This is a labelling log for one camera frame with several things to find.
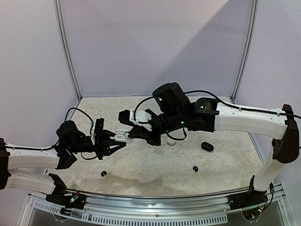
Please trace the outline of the white oblong charging case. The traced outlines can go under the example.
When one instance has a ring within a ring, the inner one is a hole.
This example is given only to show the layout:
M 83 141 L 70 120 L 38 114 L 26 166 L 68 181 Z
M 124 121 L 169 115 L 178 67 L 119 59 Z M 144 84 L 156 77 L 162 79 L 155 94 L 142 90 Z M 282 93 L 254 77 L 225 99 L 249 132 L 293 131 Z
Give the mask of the white oblong charging case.
M 128 130 L 124 130 L 124 129 L 116 130 L 114 135 L 114 140 L 118 142 L 124 142 L 127 144 L 132 143 L 134 139 L 130 138 L 128 135 L 129 135 Z

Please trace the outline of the black earbud charging case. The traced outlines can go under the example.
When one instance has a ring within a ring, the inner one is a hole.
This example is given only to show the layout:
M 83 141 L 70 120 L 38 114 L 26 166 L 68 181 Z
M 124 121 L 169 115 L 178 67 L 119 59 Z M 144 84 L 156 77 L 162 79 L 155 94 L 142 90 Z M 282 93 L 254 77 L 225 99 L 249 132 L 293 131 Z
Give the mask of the black earbud charging case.
M 202 142 L 201 148 L 207 152 L 212 152 L 214 150 L 214 146 L 208 142 Z

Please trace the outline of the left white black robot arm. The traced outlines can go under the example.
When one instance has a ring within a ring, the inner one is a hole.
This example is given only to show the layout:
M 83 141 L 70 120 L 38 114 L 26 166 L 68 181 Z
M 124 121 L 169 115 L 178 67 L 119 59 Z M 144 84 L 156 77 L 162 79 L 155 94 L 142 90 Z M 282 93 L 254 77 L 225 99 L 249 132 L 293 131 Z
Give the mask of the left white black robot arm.
M 75 122 L 68 120 L 56 131 L 59 143 L 47 148 L 8 146 L 0 140 L 0 187 L 17 188 L 51 194 L 59 204 L 70 200 L 64 182 L 55 174 L 38 174 L 26 168 L 48 168 L 64 170 L 76 160 L 78 153 L 95 153 L 101 160 L 131 143 L 128 131 L 115 133 L 103 129 L 103 119 L 97 119 L 92 126 L 92 135 L 79 131 Z

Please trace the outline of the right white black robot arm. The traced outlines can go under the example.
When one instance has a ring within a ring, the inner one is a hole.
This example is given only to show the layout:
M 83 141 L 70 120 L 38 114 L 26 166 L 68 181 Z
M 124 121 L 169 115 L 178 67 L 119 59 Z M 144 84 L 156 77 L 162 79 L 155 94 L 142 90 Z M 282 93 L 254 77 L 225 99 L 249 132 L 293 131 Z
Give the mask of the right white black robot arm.
M 159 105 L 161 114 L 133 109 L 120 116 L 122 123 L 132 127 L 130 138 L 141 138 L 150 145 L 159 146 L 162 134 L 183 128 L 205 132 L 240 131 L 272 138 L 267 161 L 251 180 L 249 191 L 243 195 L 247 205 L 254 205 L 283 166 L 299 156 L 297 117 L 290 105 L 272 110 L 234 105 L 214 94 L 191 102 L 176 82 L 158 87 L 151 97 Z

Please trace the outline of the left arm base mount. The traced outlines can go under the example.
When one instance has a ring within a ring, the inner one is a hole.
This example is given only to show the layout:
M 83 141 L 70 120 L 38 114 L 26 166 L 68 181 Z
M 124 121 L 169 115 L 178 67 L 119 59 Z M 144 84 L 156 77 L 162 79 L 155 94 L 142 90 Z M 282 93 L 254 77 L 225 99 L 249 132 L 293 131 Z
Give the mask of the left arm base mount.
M 68 192 L 66 190 L 57 190 L 52 194 L 46 195 L 46 201 L 62 205 L 66 209 L 83 210 L 86 204 L 87 196 L 80 192 Z

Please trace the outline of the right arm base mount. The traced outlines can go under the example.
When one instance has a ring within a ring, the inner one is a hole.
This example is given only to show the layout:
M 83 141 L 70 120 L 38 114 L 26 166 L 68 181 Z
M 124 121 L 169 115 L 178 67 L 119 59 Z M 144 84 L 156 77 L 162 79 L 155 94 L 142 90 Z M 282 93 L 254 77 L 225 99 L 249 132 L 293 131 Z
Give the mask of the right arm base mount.
M 255 190 L 253 187 L 246 192 L 228 195 L 229 206 L 231 210 L 243 209 L 255 206 L 267 201 L 267 191 Z

